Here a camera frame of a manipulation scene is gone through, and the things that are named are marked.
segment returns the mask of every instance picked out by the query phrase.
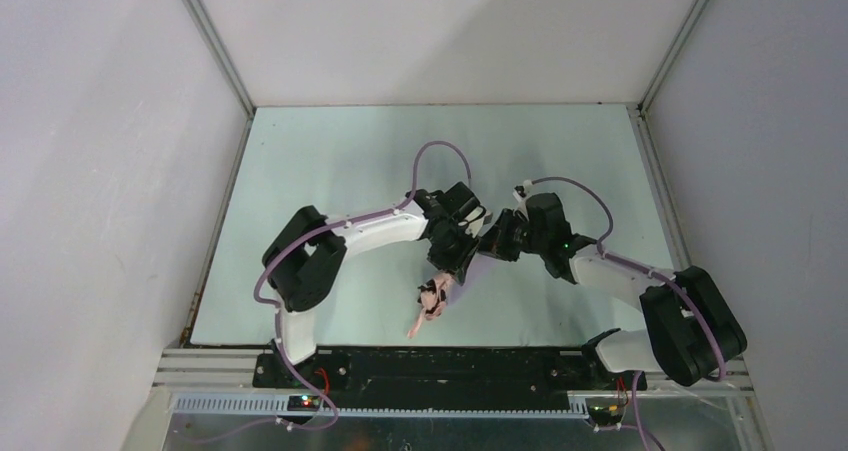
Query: purple wire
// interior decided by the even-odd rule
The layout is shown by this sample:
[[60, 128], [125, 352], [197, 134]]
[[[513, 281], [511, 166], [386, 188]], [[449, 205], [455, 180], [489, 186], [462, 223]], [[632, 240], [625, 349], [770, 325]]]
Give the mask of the purple wire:
[[[584, 423], [586, 423], [586, 425], [587, 425], [587, 426], [589, 426], [590, 428], [592, 428], [592, 429], [594, 429], [594, 428], [595, 428], [595, 425], [594, 425], [594, 424], [592, 424], [592, 423], [590, 423], [590, 422], [588, 422], [588, 421], [583, 421], [583, 422], [584, 422]], [[631, 430], [633, 430], [633, 431], [639, 431], [639, 428], [638, 428], [638, 427], [636, 427], [636, 426], [633, 426], [632, 424], [622, 424], [620, 429], [631, 429]], [[618, 426], [598, 426], [598, 431], [619, 431], [620, 429], [619, 429], [619, 427], [618, 427]], [[666, 450], [665, 450], [665, 447], [662, 445], [662, 443], [660, 442], [660, 440], [659, 440], [659, 439], [657, 439], [657, 437], [656, 437], [656, 436], [654, 436], [654, 434], [653, 434], [653, 433], [651, 433], [651, 432], [650, 432], [650, 431], [648, 431], [648, 430], [645, 430], [645, 435], [646, 435], [647, 437], [651, 438], [651, 441], [653, 441], [653, 442], [654, 442], [654, 444], [656, 444], [656, 445], [657, 445], [657, 447], [658, 447], [658, 448], [660, 448], [660, 451], [666, 451]]]
[[692, 312], [692, 315], [695, 317], [695, 321], [698, 322], [698, 325], [701, 327], [701, 330], [704, 332], [704, 335], [707, 338], [707, 342], [710, 345], [710, 349], [712, 350], [713, 355], [715, 355], [716, 362], [718, 363], [718, 378], [711, 378], [711, 377], [708, 376], [706, 379], [711, 380], [711, 381], [721, 381], [721, 380], [723, 380], [724, 377], [727, 375], [727, 365], [724, 362], [724, 356], [722, 356], [722, 354], [721, 354], [721, 348], [718, 345], [718, 341], [716, 341], [716, 339], [715, 339], [715, 335], [713, 335], [712, 331], [710, 330], [710, 327], [707, 324], [706, 318], [704, 318], [704, 315], [701, 314], [701, 312], [695, 306], [695, 303], [692, 302], [692, 299], [690, 299], [689, 296], [686, 295], [686, 292], [683, 291], [683, 289], [681, 289], [680, 286], [678, 286], [677, 283], [675, 283], [673, 280], [669, 279], [668, 277], [666, 277], [662, 274], [654, 273], [651, 268], [644, 266], [642, 264], [636, 263], [634, 261], [631, 261], [627, 258], [615, 256], [615, 255], [612, 255], [612, 254], [607, 254], [604, 251], [603, 242], [604, 242], [605, 239], [607, 239], [612, 234], [612, 229], [613, 229], [612, 213], [610, 212], [610, 209], [606, 205], [606, 203], [604, 203], [604, 201], [601, 199], [601, 197], [598, 196], [594, 191], [589, 189], [584, 184], [579, 183], [579, 182], [577, 182], [573, 179], [562, 178], [562, 177], [558, 177], [558, 176], [551, 176], [551, 177], [548, 177], [548, 178], [536, 179], [536, 180], [531, 181], [531, 182], [533, 184], [537, 184], [537, 183], [544, 183], [546, 181], [563, 181], [563, 182], [572, 184], [572, 185], [577, 186], [578, 188], [582, 189], [583, 191], [586, 191], [590, 196], [595, 198], [595, 201], [597, 201], [598, 204], [601, 205], [601, 208], [603, 208], [604, 213], [606, 213], [606, 215], [607, 215], [607, 220], [609, 221], [609, 228], [607, 228], [606, 232], [604, 234], [602, 234], [600, 238], [598, 238], [598, 243], [597, 243], [598, 253], [604, 259], [608, 259], [608, 260], [610, 260], [614, 263], [620, 264], [622, 266], [633, 269], [635, 271], [639, 271], [640, 273], [647, 275], [649, 278], [654, 278], [654, 279], [658, 279], [658, 280], [662, 281], [663, 283], [667, 284], [671, 288], [671, 290], [674, 291], [675, 294], [677, 294], [680, 297], [680, 299], [683, 301], [683, 303], [686, 304], [686, 307], [689, 308], [689, 311]]
[[[421, 161], [421, 156], [424, 154], [424, 151], [426, 151], [431, 146], [447, 146], [448, 148], [451, 148], [452, 150], [454, 150], [457, 155], [459, 155], [459, 157], [462, 159], [462, 163], [465, 165], [465, 174], [468, 177], [468, 187], [470, 188], [471, 187], [471, 166], [468, 164], [468, 159], [465, 158], [465, 155], [462, 153], [462, 151], [458, 147], [456, 147], [455, 145], [453, 145], [452, 143], [449, 143], [447, 141], [430, 141], [430, 142], [424, 144], [424, 146], [422, 146], [421, 149], [418, 150], [418, 153], [415, 155], [415, 160], [412, 163], [412, 187], [411, 187], [411, 189], [409, 191], [409, 195], [406, 197], [406, 199], [404, 199], [396, 207], [389, 207], [389, 208], [386, 208], [382, 211], [375, 211], [373, 213], [367, 213], [367, 214], [363, 214], [361, 216], [356, 216], [356, 217], [353, 217], [353, 218], [348, 218], [348, 219], [345, 219], [345, 220], [336, 221], [334, 223], [330, 223], [330, 224], [327, 224], [325, 226], [321, 226], [320, 228], [314, 229], [314, 230], [309, 231], [308, 233], [300, 236], [293, 243], [291, 243], [285, 249], [283, 249], [283, 251], [280, 252], [280, 254], [278, 254], [273, 260], [271, 260], [271, 262], [268, 263], [268, 266], [265, 268], [265, 270], [262, 271], [262, 274], [259, 276], [259, 279], [256, 281], [256, 286], [254, 286], [254, 288], [253, 288], [253, 299], [255, 299], [258, 303], [261, 303], [261, 304], [272, 305], [276, 309], [277, 313], [281, 313], [282, 312], [281, 304], [277, 300], [263, 298], [262, 296], [260, 296], [260, 293], [262, 291], [262, 286], [268, 280], [268, 277], [271, 275], [271, 273], [274, 271], [274, 269], [276, 269], [276, 267], [279, 266], [279, 264], [283, 261], [283, 259], [286, 258], [286, 256], [291, 254], [292, 251], [294, 251], [295, 249], [297, 249], [298, 247], [303, 245], [305, 242], [309, 241], [310, 239], [314, 238], [315, 236], [318, 236], [321, 233], [325, 233], [325, 232], [331, 231], [335, 228], [344, 226], [348, 222], [355, 224], [355, 223], [359, 223], [359, 222], [362, 222], [362, 221], [368, 221], [368, 220], [379, 218], [379, 217], [382, 217], [382, 216], [387, 216], [389, 214], [392, 214], [395, 209], [403, 209], [409, 203], [411, 203], [412, 200], [415, 198], [415, 191], [417, 191], [417, 189], [418, 189], [418, 165], [419, 165], [419, 162]], [[281, 329], [281, 326], [280, 326], [280, 320], [276, 316], [274, 317], [274, 330], [275, 330], [275, 334], [276, 334], [275, 342], [277, 343], [277, 348], [280, 351], [280, 356], [283, 359], [283, 364], [285, 364], [286, 368], [288, 368], [288, 370], [292, 374], [292, 376], [294, 376], [298, 381], [300, 381], [300, 383], [303, 386], [305, 386], [307, 389], [309, 389], [313, 393], [317, 394], [321, 398], [322, 402], [327, 403], [327, 405], [333, 411], [332, 419], [328, 423], [321, 424], [321, 425], [318, 425], [318, 426], [304, 426], [304, 425], [301, 425], [301, 424], [296, 424], [296, 423], [292, 423], [292, 422], [285, 421], [285, 420], [284, 420], [284, 422], [286, 423], [287, 426], [291, 426], [292, 428], [308, 430], [308, 431], [319, 431], [319, 430], [322, 430], [322, 429], [329, 428], [330, 426], [334, 425], [336, 423], [336, 421], [338, 421], [338, 419], [339, 419], [339, 410], [336, 407], [336, 404], [333, 402], [333, 400], [330, 399], [329, 396], [327, 396], [321, 390], [319, 390], [318, 388], [313, 386], [309, 381], [306, 380], [306, 378], [304, 378], [300, 373], [297, 372], [297, 369], [295, 369], [294, 364], [292, 364], [291, 360], [289, 360], [288, 356], [286, 355], [286, 351], [285, 351], [285, 348], [283, 346], [283, 339], [282, 339], [283, 332], [282, 332], [282, 329]]]
[[[590, 196], [595, 198], [595, 201], [597, 201], [598, 204], [601, 205], [601, 208], [603, 208], [604, 213], [606, 213], [606, 215], [607, 215], [607, 220], [609, 221], [609, 227], [607, 228], [606, 232], [604, 234], [602, 234], [600, 238], [598, 238], [598, 243], [597, 243], [598, 253], [601, 255], [601, 257], [603, 259], [608, 259], [608, 260], [610, 260], [614, 263], [620, 264], [624, 267], [627, 267], [627, 268], [633, 269], [635, 271], [638, 271], [642, 274], [645, 274], [649, 278], [658, 279], [658, 280], [662, 281], [663, 283], [667, 284], [671, 288], [671, 290], [674, 291], [675, 294], [677, 294], [677, 296], [680, 297], [681, 301], [683, 301], [683, 303], [686, 304], [686, 306], [689, 308], [689, 311], [692, 312], [692, 316], [695, 317], [695, 320], [698, 322], [698, 325], [701, 327], [701, 330], [704, 332], [704, 336], [707, 338], [707, 342], [710, 344], [710, 349], [712, 350], [713, 355], [715, 355], [716, 362], [718, 363], [718, 377], [713, 378], [711, 376], [707, 376], [705, 379], [707, 379], [709, 381], [721, 381], [721, 380], [723, 380], [725, 378], [725, 376], [727, 375], [727, 365], [724, 362], [724, 356], [722, 356], [721, 348], [718, 345], [718, 341], [716, 341], [716, 339], [715, 339], [715, 335], [713, 335], [712, 331], [710, 330], [710, 327], [707, 324], [707, 320], [704, 318], [704, 315], [701, 314], [701, 312], [695, 306], [695, 303], [692, 302], [692, 299], [690, 299], [689, 296], [687, 296], [686, 292], [683, 291], [683, 289], [681, 289], [680, 286], [677, 285], [677, 283], [675, 283], [672, 279], [668, 278], [667, 276], [660, 274], [660, 273], [655, 273], [653, 271], [653, 269], [651, 269], [647, 266], [644, 266], [642, 264], [639, 264], [637, 262], [631, 261], [627, 258], [624, 258], [624, 257], [621, 257], [621, 256], [616, 256], [616, 255], [613, 255], [613, 254], [608, 254], [604, 251], [603, 241], [605, 239], [607, 239], [612, 234], [612, 229], [613, 229], [612, 212], [610, 212], [610, 209], [606, 205], [606, 203], [604, 203], [604, 200], [601, 199], [601, 197], [598, 196], [594, 191], [589, 189], [584, 184], [579, 183], [579, 182], [577, 182], [573, 179], [562, 178], [562, 177], [559, 177], [559, 176], [551, 176], [551, 177], [547, 177], [547, 178], [536, 179], [534, 181], [531, 181], [531, 183], [532, 184], [538, 184], [538, 183], [544, 183], [546, 181], [563, 181], [563, 182], [572, 184], [572, 185], [577, 186], [578, 188], [582, 189], [583, 191], [586, 191], [586, 193], [588, 193]], [[633, 411], [636, 414], [636, 430], [639, 431], [639, 436], [642, 438], [642, 444], [645, 446], [646, 450], [651, 449], [648, 446], [648, 440], [647, 440], [646, 436], [650, 436], [651, 439], [653, 439], [654, 442], [657, 443], [657, 445], [660, 447], [660, 449], [664, 449], [662, 447], [662, 444], [660, 444], [659, 441], [657, 441], [657, 439], [648, 430], [646, 430], [644, 427], [642, 427], [642, 419], [639, 416], [639, 405], [637, 404], [637, 401], [636, 401], [636, 384], [639, 380], [639, 376], [641, 376], [641, 375], [642, 375], [642, 371], [638, 371], [633, 378], [633, 397], [632, 397], [632, 400], [633, 400]]]
[[651, 448], [648, 446], [648, 439], [646, 436], [651, 433], [642, 426], [642, 417], [639, 415], [639, 400], [636, 398], [636, 390], [639, 387], [640, 376], [642, 376], [642, 371], [636, 371], [633, 373], [633, 386], [630, 390], [630, 403], [633, 404], [633, 414], [636, 415], [636, 431], [639, 431], [639, 437], [642, 438], [642, 446], [645, 447], [646, 451], [650, 451]]

